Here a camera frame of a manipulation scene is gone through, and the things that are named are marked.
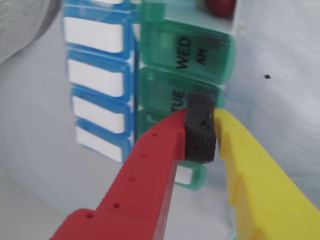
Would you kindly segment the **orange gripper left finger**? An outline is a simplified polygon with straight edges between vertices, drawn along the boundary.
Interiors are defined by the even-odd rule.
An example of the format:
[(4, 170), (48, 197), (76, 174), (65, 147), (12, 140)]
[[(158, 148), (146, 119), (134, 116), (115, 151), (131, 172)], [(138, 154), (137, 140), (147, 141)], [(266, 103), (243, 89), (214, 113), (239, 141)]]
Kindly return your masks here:
[(179, 161), (214, 160), (215, 103), (191, 93), (177, 110), (142, 134), (97, 209), (71, 213), (55, 240), (161, 240)]

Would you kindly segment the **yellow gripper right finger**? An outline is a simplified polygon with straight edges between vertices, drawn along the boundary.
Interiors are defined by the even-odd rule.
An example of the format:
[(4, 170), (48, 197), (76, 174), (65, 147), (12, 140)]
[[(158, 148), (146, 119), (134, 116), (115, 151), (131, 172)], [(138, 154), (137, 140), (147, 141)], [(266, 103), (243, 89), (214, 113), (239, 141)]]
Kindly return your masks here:
[(212, 114), (239, 240), (317, 240), (320, 212), (227, 110)]

